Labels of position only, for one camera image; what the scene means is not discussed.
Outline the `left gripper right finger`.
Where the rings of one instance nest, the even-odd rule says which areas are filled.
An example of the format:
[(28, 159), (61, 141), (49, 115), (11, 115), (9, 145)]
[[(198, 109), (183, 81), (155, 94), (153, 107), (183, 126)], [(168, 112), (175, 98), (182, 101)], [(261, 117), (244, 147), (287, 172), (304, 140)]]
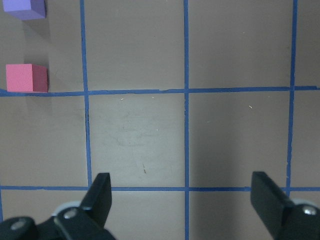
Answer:
[(251, 175), (250, 202), (274, 240), (318, 240), (320, 209), (287, 196), (263, 171)]

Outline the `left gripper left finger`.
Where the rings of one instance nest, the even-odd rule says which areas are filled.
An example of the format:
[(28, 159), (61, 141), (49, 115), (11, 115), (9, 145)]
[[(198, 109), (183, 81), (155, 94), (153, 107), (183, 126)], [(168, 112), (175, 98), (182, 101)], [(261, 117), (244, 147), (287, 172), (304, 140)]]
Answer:
[(99, 173), (79, 206), (63, 209), (54, 224), (64, 240), (111, 240), (105, 223), (112, 205), (109, 173)]

